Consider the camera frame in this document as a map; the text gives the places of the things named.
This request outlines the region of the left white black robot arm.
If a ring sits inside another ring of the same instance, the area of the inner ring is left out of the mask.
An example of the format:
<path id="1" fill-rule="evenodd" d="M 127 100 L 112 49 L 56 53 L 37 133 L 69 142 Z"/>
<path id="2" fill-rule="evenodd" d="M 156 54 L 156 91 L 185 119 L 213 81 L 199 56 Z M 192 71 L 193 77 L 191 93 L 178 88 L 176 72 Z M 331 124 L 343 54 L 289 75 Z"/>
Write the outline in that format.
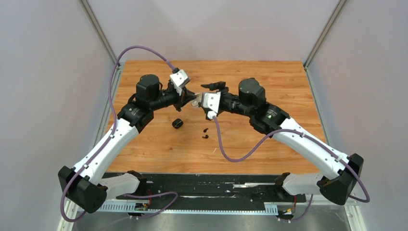
<path id="1" fill-rule="evenodd" d="M 136 92 L 122 107 L 102 140 L 73 167 L 63 166 L 59 170 L 63 198 L 87 213 L 94 213 L 106 200 L 123 194 L 143 198 L 147 185 L 141 174 L 129 171 L 109 179 L 104 179 L 103 175 L 123 148 L 153 120 L 156 110 L 173 106 L 180 111 L 196 98 L 195 93 L 186 88 L 189 81 L 181 69 L 170 75 L 167 88 L 163 89 L 158 76 L 143 75 L 136 84 Z"/>

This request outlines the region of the white earbud charging case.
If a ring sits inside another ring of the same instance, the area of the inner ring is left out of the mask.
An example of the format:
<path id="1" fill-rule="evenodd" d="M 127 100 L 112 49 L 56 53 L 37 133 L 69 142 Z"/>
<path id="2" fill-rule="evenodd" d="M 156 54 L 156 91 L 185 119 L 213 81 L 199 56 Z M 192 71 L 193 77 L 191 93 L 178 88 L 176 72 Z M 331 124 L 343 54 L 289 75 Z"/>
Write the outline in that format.
<path id="1" fill-rule="evenodd" d="M 191 106 L 194 108 L 200 108 L 202 103 L 202 93 L 196 93 L 196 98 L 191 101 Z"/>

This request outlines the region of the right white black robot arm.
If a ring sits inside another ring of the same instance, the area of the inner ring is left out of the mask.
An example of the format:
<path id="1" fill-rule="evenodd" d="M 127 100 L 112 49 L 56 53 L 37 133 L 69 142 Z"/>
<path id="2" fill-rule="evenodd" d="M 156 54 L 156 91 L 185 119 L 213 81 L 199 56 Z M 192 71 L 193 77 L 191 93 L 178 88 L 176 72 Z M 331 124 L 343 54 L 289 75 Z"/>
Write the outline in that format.
<path id="1" fill-rule="evenodd" d="M 265 139 L 275 139 L 306 158 L 317 173 L 283 173 L 275 181 L 275 195 L 287 201 L 293 195 L 320 194 L 330 202 L 344 205 L 359 185 L 364 193 L 361 202 L 370 202 L 370 195 L 360 178 L 364 160 L 358 154 L 348 155 L 312 135 L 287 112 L 267 101 L 266 91 L 254 78 L 239 82 L 238 94 L 229 92 L 225 82 L 205 84 L 199 106 L 206 118 L 217 122 L 222 112 L 249 118 L 250 125 Z"/>

